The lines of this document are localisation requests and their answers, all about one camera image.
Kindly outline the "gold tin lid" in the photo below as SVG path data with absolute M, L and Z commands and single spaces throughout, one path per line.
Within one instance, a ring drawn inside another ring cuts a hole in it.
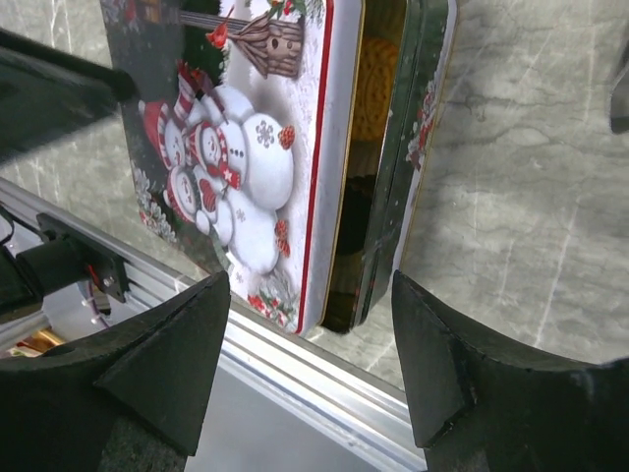
M 362 1 L 104 1 L 143 222 L 289 333 L 319 325 Z

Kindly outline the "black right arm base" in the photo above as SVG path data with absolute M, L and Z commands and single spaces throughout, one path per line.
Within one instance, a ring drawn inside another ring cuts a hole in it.
M 1 322 L 27 317 L 40 310 L 46 296 L 72 284 L 91 281 L 119 302 L 129 281 L 121 256 L 76 228 L 46 213 L 37 217 L 43 243 L 12 254 L 15 235 L 12 215 L 1 210 Z

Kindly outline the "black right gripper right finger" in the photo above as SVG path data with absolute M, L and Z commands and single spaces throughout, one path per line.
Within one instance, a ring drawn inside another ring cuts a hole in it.
M 392 320 L 414 440 L 431 471 L 624 471 L 628 362 L 579 362 L 447 306 L 409 276 Z

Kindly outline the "orange round waffle cookie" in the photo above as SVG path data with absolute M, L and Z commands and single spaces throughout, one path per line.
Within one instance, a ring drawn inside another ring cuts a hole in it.
M 386 39 L 363 39 L 356 85 L 352 138 L 376 141 L 384 134 L 398 49 Z

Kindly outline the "gold cookie tin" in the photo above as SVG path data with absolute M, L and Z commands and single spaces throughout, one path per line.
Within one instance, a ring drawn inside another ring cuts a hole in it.
M 369 1 L 363 39 L 398 49 L 383 136 L 352 138 L 324 328 L 363 324 L 400 266 L 457 24 L 454 1 Z

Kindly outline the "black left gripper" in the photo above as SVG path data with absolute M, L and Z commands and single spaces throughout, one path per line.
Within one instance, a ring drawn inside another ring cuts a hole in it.
M 132 77 L 1 30 L 1 162 L 113 116 L 136 97 Z

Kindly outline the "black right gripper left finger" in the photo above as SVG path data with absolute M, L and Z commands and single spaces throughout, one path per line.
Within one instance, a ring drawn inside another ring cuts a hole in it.
M 230 307 L 225 273 L 36 358 L 1 363 L 5 471 L 181 471 Z

